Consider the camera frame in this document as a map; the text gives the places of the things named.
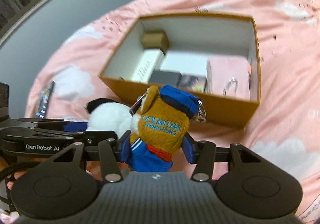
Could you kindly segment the person's left hand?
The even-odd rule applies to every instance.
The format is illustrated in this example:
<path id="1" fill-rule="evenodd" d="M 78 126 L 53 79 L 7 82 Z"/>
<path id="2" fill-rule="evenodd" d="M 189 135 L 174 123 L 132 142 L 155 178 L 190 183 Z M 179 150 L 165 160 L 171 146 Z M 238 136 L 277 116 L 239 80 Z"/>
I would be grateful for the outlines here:
<path id="1" fill-rule="evenodd" d="M 22 163 L 22 162 L 31 162 L 33 161 L 33 159 L 31 157 L 18 157 L 17 158 L 17 162 L 18 163 Z M 19 171 L 14 172 L 14 174 L 12 176 L 7 177 L 8 181 L 7 181 L 7 188 L 9 190 L 12 189 L 12 186 L 14 185 L 15 181 L 20 178 L 23 174 L 25 174 L 27 171 L 29 170 L 29 168 L 25 168 Z"/>

